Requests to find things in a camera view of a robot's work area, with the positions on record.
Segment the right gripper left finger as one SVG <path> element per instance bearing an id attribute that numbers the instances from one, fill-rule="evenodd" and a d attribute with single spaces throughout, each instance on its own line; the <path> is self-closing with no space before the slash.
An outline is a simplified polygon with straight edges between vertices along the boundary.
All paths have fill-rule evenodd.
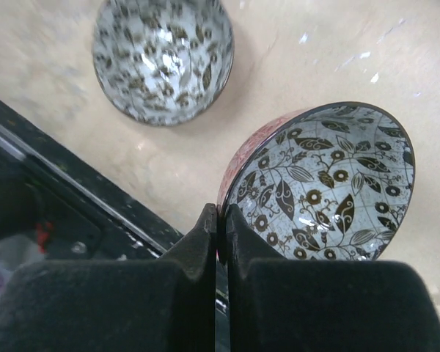
<path id="1" fill-rule="evenodd" d="M 155 260 L 46 260 L 0 297 L 0 351 L 213 351 L 217 210 Z"/>

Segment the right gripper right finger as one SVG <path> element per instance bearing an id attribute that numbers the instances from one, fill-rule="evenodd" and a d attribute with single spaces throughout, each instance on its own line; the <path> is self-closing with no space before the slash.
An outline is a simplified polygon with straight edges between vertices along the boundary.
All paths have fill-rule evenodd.
<path id="1" fill-rule="evenodd" d="M 233 351 L 440 351 L 440 320 L 417 272 L 392 261 L 288 260 L 228 208 Z"/>

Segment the grey leaf bowl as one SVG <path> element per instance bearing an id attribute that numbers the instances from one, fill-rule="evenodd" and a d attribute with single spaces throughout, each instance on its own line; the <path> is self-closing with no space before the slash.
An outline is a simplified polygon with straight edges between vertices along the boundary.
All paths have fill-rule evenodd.
<path id="1" fill-rule="evenodd" d="M 221 214 L 292 260 L 375 260 L 403 222 L 414 184 L 411 140 L 389 112 L 330 103 L 256 130 L 228 164 Z"/>
<path id="2" fill-rule="evenodd" d="M 109 101 L 135 121 L 174 126 L 221 94 L 234 59 L 232 24 L 220 1 L 104 1 L 92 43 Z"/>

